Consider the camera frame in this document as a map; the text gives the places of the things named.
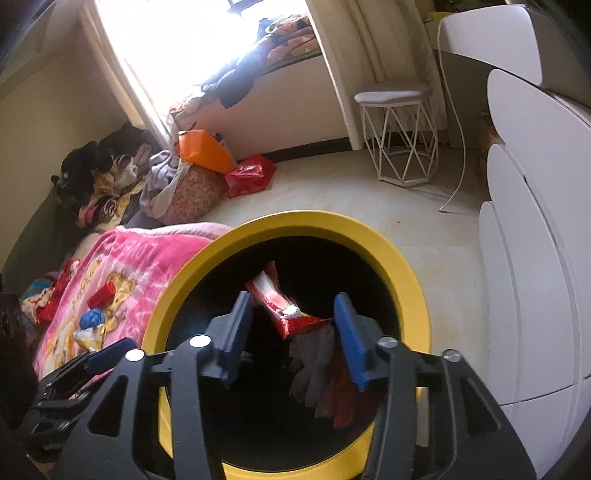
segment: cartoon print blanket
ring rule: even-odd
[[[107,281],[115,284],[116,293],[103,307],[103,347],[124,337],[140,345],[152,312],[173,277],[228,230],[219,223],[192,223],[155,230],[118,227],[104,233],[64,291],[35,358],[38,377],[84,352],[74,332],[79,330],[81,315],[89,310],[88,299]]]

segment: dark bag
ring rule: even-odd
[[[0,415],[18,427],[37,393],[37,375],[20,322],[16,295],[0,293]]]

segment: trash bag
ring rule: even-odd
[[[265,157],[254,155],[247,158],[224,177],[228,196],[234,198],[265,190],[276,170],[275,164]]]

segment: tile floor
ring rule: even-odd
[[[440,151],[440,170],[428,186],[403,189],[379,182],[367,151],[301,158],[278,164],[265,192],[228,200],[203,220],[237,226],[286,210],[317,209],[348,215],[388,237],[413,267],[431,317],[433,352],[455,348],[486,379],[488,358],[485,275],[478,212],[485,200],[469,158],[464,185],[455,189],[462,153]]]

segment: window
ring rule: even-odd
[[[250,50],[260,20],[307,11],[305,0],[95,1],[159,112]]]

